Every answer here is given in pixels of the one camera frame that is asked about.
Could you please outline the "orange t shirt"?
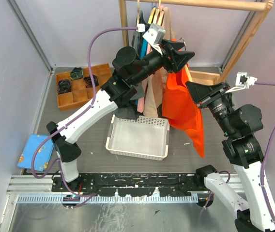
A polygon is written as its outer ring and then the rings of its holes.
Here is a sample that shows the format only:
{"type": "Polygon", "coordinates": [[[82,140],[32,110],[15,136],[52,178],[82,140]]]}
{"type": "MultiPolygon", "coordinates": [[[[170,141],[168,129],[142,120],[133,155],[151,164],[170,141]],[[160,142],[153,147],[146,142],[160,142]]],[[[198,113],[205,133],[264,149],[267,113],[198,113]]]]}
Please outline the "orange t shirt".
{"type": "Polygon", "coordinates": [[[188,81],[185,69],[170,73],[162,101],[162,115],[170,125],[185,131],[193,141],[193,146],[200,157],[205,157],[204,127],[201,110],[193,102],[186,87],[188,81]]]}

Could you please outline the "wooden hanger with metal hook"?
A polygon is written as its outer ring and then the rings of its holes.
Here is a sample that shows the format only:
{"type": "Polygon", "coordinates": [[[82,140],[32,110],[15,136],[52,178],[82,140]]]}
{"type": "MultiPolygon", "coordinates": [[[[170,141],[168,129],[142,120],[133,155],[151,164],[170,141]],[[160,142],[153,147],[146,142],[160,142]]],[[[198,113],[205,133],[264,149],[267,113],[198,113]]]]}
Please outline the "wooden hanger with metal hook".
{"type": "MultiPolygon", "coordinates": [[[[180,40],[184,42],[184,49],[186,50],[185,40],[184,40],[184,38],[183,38],[183,37],[181,37],[181,38],[180,38],[180,40]]],[[[188,81],[189,81],[189,82],[193,82],[193,79],[192,79],[192,76],[191,76],[191,73],[190,73],[190,70],[189,70],[188,64],[185,64],[184,69],[185,69],[185,72],[186,72],[186,75],[187,75],[188,81]]]]}

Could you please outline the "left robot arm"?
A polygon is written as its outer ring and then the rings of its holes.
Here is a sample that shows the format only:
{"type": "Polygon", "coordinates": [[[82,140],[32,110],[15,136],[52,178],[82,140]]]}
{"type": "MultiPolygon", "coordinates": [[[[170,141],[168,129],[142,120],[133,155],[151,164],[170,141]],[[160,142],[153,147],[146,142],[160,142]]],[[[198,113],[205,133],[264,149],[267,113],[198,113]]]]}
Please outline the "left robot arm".
{"type": "Polygon", "coordinates": [[[121,48],[112,62],[113,75],[95,91],[93,98],[65,120],[46,126],[52,136],[60,159],[62,186],[68,191],[79,187],[77,158],[81,149],[77,145],[79,137],[105,115],[127,104],[137,93],[137,86],[160,68],[169,73],[179,72],[195,55],[193,51],[183,51],[183,42],[163,39],[157,50],[144,58],[139,58],[134,48],[121,48]]]}

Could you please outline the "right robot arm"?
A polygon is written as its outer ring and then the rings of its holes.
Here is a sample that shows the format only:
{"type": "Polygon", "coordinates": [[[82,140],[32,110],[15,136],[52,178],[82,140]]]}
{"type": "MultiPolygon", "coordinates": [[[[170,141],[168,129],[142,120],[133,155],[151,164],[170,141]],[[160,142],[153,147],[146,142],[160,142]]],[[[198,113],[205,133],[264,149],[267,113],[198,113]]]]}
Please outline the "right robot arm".
{"type": "Polygon", "coordinates": [[[198,108],[208,108],[222,129],[226,137],[222,141],[224,153],[246,197],[236,193],[211,165],[196,169],[196,187],[215,194],[233,215],[237,231],[275,232],[275,203],[263,170],[267,155],[254,135],[263,129],[261,110],[251,104],[234,109],[225,82],[208,86],[188,81],[186,87],[198,108]]]}

